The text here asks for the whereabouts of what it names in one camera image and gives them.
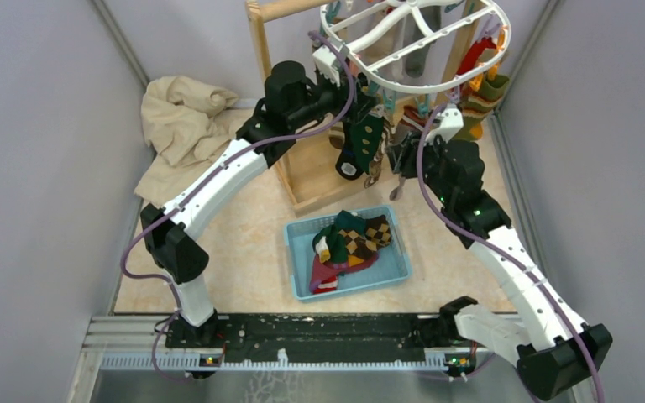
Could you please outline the dark teal sock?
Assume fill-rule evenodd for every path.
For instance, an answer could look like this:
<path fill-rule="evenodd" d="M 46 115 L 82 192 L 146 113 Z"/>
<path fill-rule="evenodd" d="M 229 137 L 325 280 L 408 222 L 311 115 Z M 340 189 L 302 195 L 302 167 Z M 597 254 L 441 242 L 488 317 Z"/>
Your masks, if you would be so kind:
<path fill-rule="evenodd" d="M 334 225 L 337 229 L 355 231 L 357 234 L 364 235 L 367 228 L 366 220 L 357 212 L 348 212 L 342 210 L 334 219 Z"/>

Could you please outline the grey ankle sock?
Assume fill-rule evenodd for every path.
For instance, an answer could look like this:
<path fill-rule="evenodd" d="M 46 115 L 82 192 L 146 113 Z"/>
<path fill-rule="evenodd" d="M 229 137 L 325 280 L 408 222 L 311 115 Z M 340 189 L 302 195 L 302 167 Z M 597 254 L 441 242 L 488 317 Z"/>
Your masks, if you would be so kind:
<path fill-rule="evenodd" d="M 441 28 L 442 8 L 440 6 L 431 6 L 421 9 L 421 14 L 430 29 L 433 31 Z M 418 28 L 413 17 L 409 17 L 406 22 L 403 45 L 408 46 L 420 40 L 423 37 L 422 31 Z M 421 77 L 424 73 L 427 55 L 430 47 L 419 48 L 405 56 L 404 71 L 411 78 Z"/>

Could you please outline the beige crumpled cloth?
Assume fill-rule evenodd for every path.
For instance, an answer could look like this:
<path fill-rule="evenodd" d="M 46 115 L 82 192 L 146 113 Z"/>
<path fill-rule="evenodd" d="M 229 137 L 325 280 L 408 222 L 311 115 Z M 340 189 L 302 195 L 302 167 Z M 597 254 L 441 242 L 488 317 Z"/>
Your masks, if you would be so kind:
<path fill-rule="evenodd" d="M 179 196 L 222 155 L 252 116 L 238 109 L 238 95 L 187 76 L 151 81 L 140 116 L 145 143 L 156 156 L 134 194 L 161 207 Z"/>

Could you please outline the white plastic sock hanger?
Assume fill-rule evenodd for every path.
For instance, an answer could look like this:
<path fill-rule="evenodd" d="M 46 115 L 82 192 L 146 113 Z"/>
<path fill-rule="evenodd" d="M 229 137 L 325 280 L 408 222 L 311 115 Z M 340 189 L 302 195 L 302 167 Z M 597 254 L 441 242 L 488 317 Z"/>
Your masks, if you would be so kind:
<path fill-rule="evenodd" d="M 420 1 L 379 1 L 371 6 L 368 6 L 357 13 L 353 11 L 354 3 L 347 1 L 345 7 L 349 11 L 349 16 L 344 18 L 338 23 L 333 23 L 328 19 L 327 4 L 323 4 L 320 9 L 320 19 L 322 31 L 325 33 L 325 39 L 328 40 L 326 45 L 333 49 L 333 45 L 346 44 L 349 47 L 348 61 L 356 65 L 360 72 L 364 73 L 368 79 L 375 81 L 380 87 L 394 92 L 402 92 L 406 94 L 415 95 L 428 95 L 431 93 L 440 93 L 452 90 L 456 87 L 462 87 L 465 83 L 476 83 L 480 81 L 481 77 L 488 72 L 496 73 L 498 66 L 501 64 L 508 45 L 511 43 L 512 27 L 511 21 L 507 17 L 504 10 L 494 1 L 482 1 L 473 13 L 469 13 L 457 21 L 443 26 L 438 30 L 433 31 L 426 24 L 421 9 L 431 6 L 446 7 L 451 5 L 451 1 L 442 0 L 420 0 Z M 366 34 L 359 36 L 357 39 L 347 41 L 339 37 L 338 32 L 355 25 L 372 15 L 385 11 L 386 15 L 375 25 L 371 26 Z M 390 54 L 379 58 L 374 62 L 366 62 L 361 57 L 364 50 L 376 44 L 382 37 L 391 29 L 395 28 L 398 24 L 406 21 L 407 18 L 413 17 L 418 28 L 422 31 L 423 37 L 409 44 L 402 46 L 400 49 L 391 52 Z M 492 29 L 487 29 L 482 33 L 483 37 L 491 37 L 496 40 L 496 49 L 494 55 L 486 61 L 478 60 L 476 66 L 462 76 L 453 74 L 446 81 L 441 81 L 435 85 L 420 85 L 411 86 L 403 84 L 398 80 L 387 79 L 381 75 L 381 70 L 391 63 L 401 61 L 406 55 L 412 51 L 425 46 L 431 46 L 434 42 L 446 38 L 451 34 L 458 34 L 463 29 L 470 29 L 473 25 L 481 19 L 487 18 L 490 22 L 496 24 Z"/>

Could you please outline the light blue plastic basket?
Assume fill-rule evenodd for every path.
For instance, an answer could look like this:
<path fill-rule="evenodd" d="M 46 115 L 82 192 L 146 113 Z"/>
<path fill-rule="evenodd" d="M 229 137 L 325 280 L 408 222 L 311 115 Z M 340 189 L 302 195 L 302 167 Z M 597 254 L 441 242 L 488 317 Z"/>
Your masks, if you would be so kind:
<path fill-rule="evenodd" d="M 368 269 L 341 277 L 336 291 L 313 295 L 308 290 L 316 255 L 312 240 L 323 228 L 334 224 L 338 213 L 287 223 L 284 226 L 283 237 L 291 263 L 291 287 L 297 300 L 308 303 L 359 294 L 397 285 L 411 275 L 411 263 L 392 208 L 382 205 L 348 212 L 357 212 L 363 218 L 386 215 L 391 225 L 391 244 L 377 253 L 378 260 Z"/>

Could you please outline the red white striped sock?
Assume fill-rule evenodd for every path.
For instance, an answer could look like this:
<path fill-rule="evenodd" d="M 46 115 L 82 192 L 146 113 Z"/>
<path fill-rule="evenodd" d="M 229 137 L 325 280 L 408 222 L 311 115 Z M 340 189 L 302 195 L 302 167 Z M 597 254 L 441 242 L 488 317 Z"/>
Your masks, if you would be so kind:
<path fill-rule="evenodd" d="M 333 292 L 338 289 L 338 278 L 332 277 L 322 281 L 317 288 L 313 291 L 316 294 L 324 294 L 328 292 Z"/>

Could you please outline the brown tan striped sock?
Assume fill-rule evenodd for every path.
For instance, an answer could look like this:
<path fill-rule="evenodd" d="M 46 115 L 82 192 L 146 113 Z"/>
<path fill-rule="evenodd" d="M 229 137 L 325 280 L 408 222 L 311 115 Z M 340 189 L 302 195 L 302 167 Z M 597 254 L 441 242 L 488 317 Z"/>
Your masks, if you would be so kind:
<path fill-rule="evenodd" d="M 423 131 L 427 119 L 417 112 L 416 107 L 406 105 L 391 135 L 391 145 L 400 144 L 409 133 Z"/>

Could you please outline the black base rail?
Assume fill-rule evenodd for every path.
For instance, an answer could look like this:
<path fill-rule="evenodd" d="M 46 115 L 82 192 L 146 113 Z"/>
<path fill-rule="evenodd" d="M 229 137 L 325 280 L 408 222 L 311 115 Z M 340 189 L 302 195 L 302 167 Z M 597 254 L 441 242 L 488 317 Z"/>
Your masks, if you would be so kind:
<path fill-rule="evenodd" d="M 402 371 L 467 381 L 493 355 L 436 314 L 220 313 L 203 327 L 180 318 L 94 317 L 83 348 L 105 369 L 205 379 L 223 372 Z"/>

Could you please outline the red and cream sock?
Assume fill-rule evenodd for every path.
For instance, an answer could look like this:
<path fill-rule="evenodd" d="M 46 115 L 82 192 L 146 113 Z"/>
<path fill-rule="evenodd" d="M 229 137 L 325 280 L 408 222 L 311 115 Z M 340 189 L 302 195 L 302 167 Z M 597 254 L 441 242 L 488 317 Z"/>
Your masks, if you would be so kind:
<path fill-rule="evenodd" d="M 496 42 L 491 37 L 483 37 L 475 41 L 468 49 L 464 58 L 459 64 L 455 75 L 462 76 L 472 70 L 478 63 L 479 58 L 486 50 L 493 52 L 496 49 Z"/>

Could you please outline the wooden hanger stand frame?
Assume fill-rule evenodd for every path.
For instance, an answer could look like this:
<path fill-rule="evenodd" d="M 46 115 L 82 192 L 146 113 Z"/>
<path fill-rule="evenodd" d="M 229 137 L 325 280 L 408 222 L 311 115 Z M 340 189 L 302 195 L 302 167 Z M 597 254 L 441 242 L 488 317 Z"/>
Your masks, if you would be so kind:
<path fill-rule="evenodd" d="M 245 4 L 249 30 L 257 64 L 262 79 L 271 75 L 273 64 L 265 24 L 281 18 L 317 9 L 324 17 L 328 11 L 326 1 L 274 1 L 260 4 L 248 1 Z M 505 39 L 511 37 L 511 26 L 505 12 L 493 1 L 468 1 L 459 20 L 430 35 L 431 39 L 453 36 L 454 43 L 446 61 L 442 80 L 437 85 L 403 86 L 397 81 L 381 81 L 380 94 L 388 101 L 387 114 L 392 120 L 401 118 L 403 108 L 411 104 L 414 97 L 432 94 L 433 105 L 446 99 L 445 92 L 467 82 L 471 76 L 479 75 L 489 68 L 483 63 L 463 75 L 458 74 L 464 52 L 469 50 L 471 39 L 479 21 L 486 15 L 493 15 L 501 21 L 501 32 Z M 298 141 L 288 153 L 275 163 L 283 189 L 289 196 L 296 216 L 339 202 L 364 190 L 361 179 L 346 180 L 333 168 L 336 156 L 328 143 L 328 137 L 341 134 L 343 126 L 335 123 L 323 133 Z"/>

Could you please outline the black blue white sock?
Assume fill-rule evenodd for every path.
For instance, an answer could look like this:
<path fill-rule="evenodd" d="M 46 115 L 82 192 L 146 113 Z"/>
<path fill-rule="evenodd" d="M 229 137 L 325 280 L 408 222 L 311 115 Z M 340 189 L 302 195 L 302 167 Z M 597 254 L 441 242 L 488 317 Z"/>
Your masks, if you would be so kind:
<path fill-rule="evenodd" d="M 337 173 L 347 181 L 355 181 L 363 174 L 357 163 L 350 139 L 350 124 L 343 122 L 343 140 L 340 154 L 335 164 Z"/>

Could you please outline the white green patch sock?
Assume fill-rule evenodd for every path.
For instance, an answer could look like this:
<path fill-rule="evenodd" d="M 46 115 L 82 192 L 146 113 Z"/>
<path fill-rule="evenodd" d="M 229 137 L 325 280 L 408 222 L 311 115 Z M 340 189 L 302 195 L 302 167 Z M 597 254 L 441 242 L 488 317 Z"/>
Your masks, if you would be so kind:
<path fill-rule="evenodd" d="M 334 224 L 314 236 L 312 247 L 322 263 L 342 264 L 348 261 L 346 242 Z"/>

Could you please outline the maroon pink sock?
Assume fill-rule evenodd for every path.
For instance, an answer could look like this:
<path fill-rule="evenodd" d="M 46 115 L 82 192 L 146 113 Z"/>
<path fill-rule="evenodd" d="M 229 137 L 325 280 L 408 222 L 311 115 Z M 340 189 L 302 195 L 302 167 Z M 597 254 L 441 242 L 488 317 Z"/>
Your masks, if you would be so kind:
<path fill-rule="evenodd" d="M 379 258 L 378 254 L 373 254 L 369 259 L 362 260 L 354 256 L 350 256 L 346 263 L 342 264 L 332 264 L 332 263 L 322 263 L 318 256 L 315 255 L 312 265 L 312 274 L 309 282 L 308 290 L 313 294 L 313 291 L 317 286 L 324 280 L 337 277 L 338 284 L 341 277 L 345 275 L 350 275 L 353 273 L 366 270 L 371 267 Z"/>

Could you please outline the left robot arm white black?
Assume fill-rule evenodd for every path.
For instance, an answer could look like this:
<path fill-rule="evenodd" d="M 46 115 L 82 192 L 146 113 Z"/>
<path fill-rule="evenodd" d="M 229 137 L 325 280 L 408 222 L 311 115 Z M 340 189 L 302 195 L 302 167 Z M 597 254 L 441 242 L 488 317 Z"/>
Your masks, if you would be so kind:
<path fill-rule="evenodd" d="M 185 335 L 199 348 L 212 345 L 218 325 L 204 270 L 208 253 L 197 239 L 218 212 L 257 176 L 266 172 L 300 139 L 300 129 L 328 114 L 358 123 L 377 104 L 370 79 L 343 64 L 335 78 L 307 77 L 296 61 L 277 63 L 266 78 L 265 95 L 222 156 L 179 196 L 140 214 L 146 250 L 164 270 Z"/>

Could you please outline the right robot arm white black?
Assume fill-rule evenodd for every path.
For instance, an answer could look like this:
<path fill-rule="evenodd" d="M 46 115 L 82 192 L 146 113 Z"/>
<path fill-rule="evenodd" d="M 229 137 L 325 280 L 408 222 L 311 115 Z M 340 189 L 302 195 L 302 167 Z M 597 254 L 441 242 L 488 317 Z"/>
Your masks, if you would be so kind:
<path fill-rule="evenodd" d="M 606 401 L 599 369 L 612 335 L 569 307 L 524 249 L 509 215 L 483 188 L 479 146 L 412 135 L 387 154 L 393 172 L 417 179 L 427 204 L 493 274 L 519 317 L 513 322 L 460 297 L 441 310 L 441 339 L 488 348 L 515 368 L 536 399 L 551 400 L 589 379 L 595 400 Z"/>

